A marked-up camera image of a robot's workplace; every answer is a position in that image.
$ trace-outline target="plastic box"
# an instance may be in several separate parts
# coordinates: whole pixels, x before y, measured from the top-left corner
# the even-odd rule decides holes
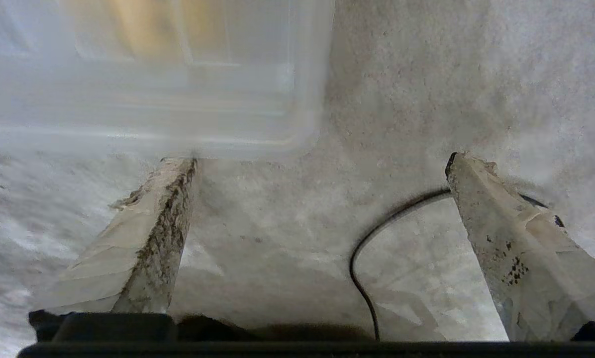
[[[333,0],[0,0],[0,146],[279,159],[318,135]]]

